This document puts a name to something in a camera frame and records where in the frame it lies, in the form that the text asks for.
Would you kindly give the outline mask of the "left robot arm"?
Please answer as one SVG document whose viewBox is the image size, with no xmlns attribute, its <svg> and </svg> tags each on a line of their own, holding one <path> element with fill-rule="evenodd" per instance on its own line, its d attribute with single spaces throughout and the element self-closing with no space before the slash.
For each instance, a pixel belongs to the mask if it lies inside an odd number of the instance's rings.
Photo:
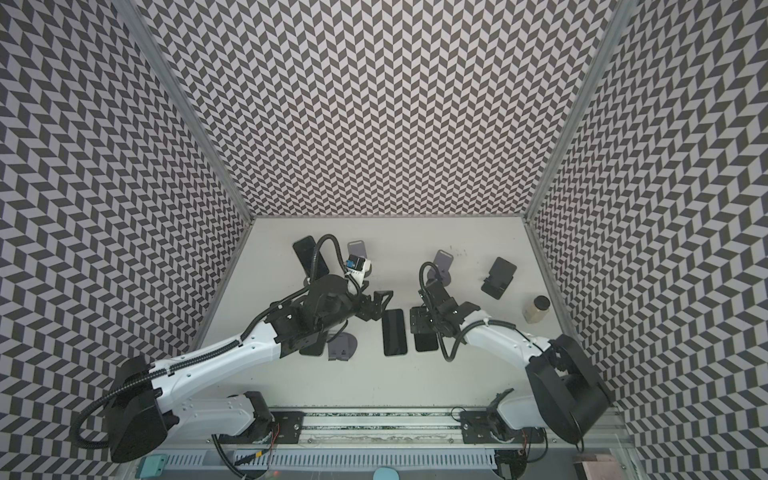
<svg viewBox="0 0 768 480">
<path fill-rule="evenodd" d="M 327 241 L 338 240 L 325 234 L 316 242 L 305 285 L 271 303 L 243 332 L 176 357 L 125 361 L 110 390 L 72 420 L 71 443 L 107 450 L 112 461 L 125 463 L 176 437 L 266 437 L 275 420 L 261 393 L 214 399 L 199 399 L 197 393 L 312 346 L 353 317 L 378 321 L 394 296 L 391 290 L 367 293 L 372 263 L 365 257 L 340 258 L 340 273 L 319 275 L 320 249 Z"/>
</svg>

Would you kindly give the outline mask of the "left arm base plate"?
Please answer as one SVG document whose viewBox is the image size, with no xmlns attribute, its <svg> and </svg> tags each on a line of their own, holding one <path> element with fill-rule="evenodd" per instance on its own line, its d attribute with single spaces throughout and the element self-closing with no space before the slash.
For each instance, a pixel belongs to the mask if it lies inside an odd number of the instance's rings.
<svg viewBox="0 0 768 480">
<path fill-rule="evenodd" d="M 276 433 L 276 445 L 298 444 L 303 430 L 305 413 L 300 410 L 278 410 L 272 412 L 271 433 Z"/>
</svg>

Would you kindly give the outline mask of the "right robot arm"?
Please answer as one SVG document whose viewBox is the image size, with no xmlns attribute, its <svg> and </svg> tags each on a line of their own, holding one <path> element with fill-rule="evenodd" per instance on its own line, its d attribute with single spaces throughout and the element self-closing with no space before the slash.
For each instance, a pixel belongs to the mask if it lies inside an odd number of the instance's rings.
<svg viewBox="0 0 768 480">
<path fill-rule="evenodd" d="M 445 361 L 462 346 L 486 351 L 525 372 L 528 386 L 497 395 L 490 413 L 511 430 L 548 429 L 577 447 L 615 402 L 598 368 L 567 334 L 554 339 L 522 331 L 479 306 L 462 304 L 447 292 L 437 265 L 424 262 L 417 274 L 427 325 Z"/>
</svg>

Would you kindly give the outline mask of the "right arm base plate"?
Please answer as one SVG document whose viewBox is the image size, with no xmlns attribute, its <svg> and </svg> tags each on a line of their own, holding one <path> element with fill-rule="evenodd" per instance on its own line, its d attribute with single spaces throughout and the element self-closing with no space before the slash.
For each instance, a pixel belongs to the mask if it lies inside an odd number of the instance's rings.
<svg viewBox="0 0 768 480">
<path fill-rule="evenodd" d="M 540 429 L 513 429 L 496 413 L 464 411 L 459 413 L 460 430 L 465 444 L 544 444 Z"/>
</svg>

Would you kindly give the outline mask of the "black phone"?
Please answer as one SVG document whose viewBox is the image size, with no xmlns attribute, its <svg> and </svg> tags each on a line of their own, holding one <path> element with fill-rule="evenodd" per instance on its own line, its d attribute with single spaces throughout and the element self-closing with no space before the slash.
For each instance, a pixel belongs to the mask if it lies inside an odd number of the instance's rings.
<svg viewBox="0 0 768 480">
<path fill-rule="evenodd" d="M 319 336 L 315 343 L 300 349 L 299 353 L 302 356 L 319 357 L 324 353 L 326 344 L 327 344 L 327 337 Z"/>
<path fill-rule="evenodd" d="M 432 328 L 427 308 L 425 306 L 412 307 L 409 311 L 409 319 L 416 351 L 432 352 L 438 350 L 437 334 Z"/>
<path fill-rule="evenodd" d="M 308 280 L 310 277 L 315 246 L 316 246 L 316 241 L 314 237 L 311 235 L 305 236 L 295 241 L 292 244 L 292 249 L 302 266 L 306 280 Z M 319 255 L 317 260 L 316 277 L 321 278 L 329 273 L 330 271 L 328 269 L 328 266 L 325 262 L 324 257 L 322 255 Z"/>
<path fill-rule="evenodd" d="M 402 309 L 387 310 L 382 317 L 383 350 L 386 357 L 408 352 L 405 318 Z"/>
</svg>

